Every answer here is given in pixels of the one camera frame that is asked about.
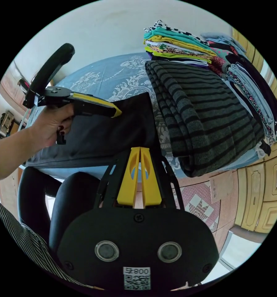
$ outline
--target person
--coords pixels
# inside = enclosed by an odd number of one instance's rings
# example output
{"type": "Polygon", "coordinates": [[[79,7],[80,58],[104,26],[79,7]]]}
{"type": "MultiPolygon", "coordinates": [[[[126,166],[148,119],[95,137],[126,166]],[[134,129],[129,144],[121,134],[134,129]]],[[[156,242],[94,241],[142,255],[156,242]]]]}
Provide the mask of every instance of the person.
{"type": "MultiPolygon", "coordinates": [[[[72,104],[58,109],[45,107],[31,127],[0,140],[0,180],[40,150],[54,145],[57,131],[69,133],[73,114],[72,104]]],[[[0,203],[0,218],[16,244],[41,269],[65,284],[96,288],[67,275],[51,251],[70,222],[93,208],[98,185],[99,180],[86,173],[77,172],[61,183],[27,167],[18,189],[19,221],[0,203]],[[45,195],[56,197],[51,219],[45,195]]]]}

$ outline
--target striped shirt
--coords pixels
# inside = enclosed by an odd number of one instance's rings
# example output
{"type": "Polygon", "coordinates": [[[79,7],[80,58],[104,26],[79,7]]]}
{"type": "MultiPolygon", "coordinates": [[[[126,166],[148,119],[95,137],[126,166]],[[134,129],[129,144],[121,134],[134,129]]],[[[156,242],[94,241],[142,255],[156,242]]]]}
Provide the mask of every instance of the striped shirt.
{"type": "Polygon", "coordinates": [[[38,234],[33,232],[28,226],[19,223],[1,203],[0,218],[15,243],[37,266],[75,285],[93,288],[93,286],[84,285],[75,281],[63,270],[61,270],[49,254],[49,249],[46,242],[38,234]]]}

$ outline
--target patterned floor tile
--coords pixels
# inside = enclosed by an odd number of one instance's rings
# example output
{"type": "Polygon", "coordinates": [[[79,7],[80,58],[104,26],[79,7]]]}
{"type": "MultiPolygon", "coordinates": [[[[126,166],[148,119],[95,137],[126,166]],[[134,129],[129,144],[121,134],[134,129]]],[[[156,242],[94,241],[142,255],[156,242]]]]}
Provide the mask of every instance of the patterned floor tile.
{"type": "MultiPolygon", "coordinates": [[[[180,189],[185,211],[200,218],[206,223],[212,232],[215,232],[219,222],[220,201],[212,203],[210,184],[199,183],[196,185],[182,187],[180,189]]],[[[174,189],[173,194],[176,206],[179,209],[180,206],[174,189]]]]}

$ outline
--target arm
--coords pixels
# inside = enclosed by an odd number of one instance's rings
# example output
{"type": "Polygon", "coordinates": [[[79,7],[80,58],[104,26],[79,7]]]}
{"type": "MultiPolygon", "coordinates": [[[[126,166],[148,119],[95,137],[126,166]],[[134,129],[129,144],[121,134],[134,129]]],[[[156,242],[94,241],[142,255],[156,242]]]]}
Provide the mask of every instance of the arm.
{"type": "Polygon", "coordinates": [[[0,140],[0,180],[8,177],[41,149],[43,147],[35,140],[31,128],[0,140]]]}
{"type": "Polygon", "coordinates": [[[45,108],[29,128],[0,140],[0,180],[8,177],[38,151],[55,144],[57,130],[67,134],[72,124],[73,105],[45,108]]]}

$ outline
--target black handle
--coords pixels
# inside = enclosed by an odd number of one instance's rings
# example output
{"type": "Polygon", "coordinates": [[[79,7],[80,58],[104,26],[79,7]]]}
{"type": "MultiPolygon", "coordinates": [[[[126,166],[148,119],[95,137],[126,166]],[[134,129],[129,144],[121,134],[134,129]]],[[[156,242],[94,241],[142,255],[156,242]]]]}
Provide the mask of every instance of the black handle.
{"type": "Polygon", "coordinates": [[[73,45],[65,43],[50,56],[38,71],[27,91],[25,101],[23,102],[25,107],[32,108],[34,106],[35,94],[42,95],[51,79],[64,64],[71,60],[74,54],[75,49],[73,45]]]}
{"type": "Polygon", "coordinates": [[[66,140],[64,138],[64,135],[60,134],[60,131],[57,131],[57,140],[56,140],[56,144],[66,144],[66,140]]]}

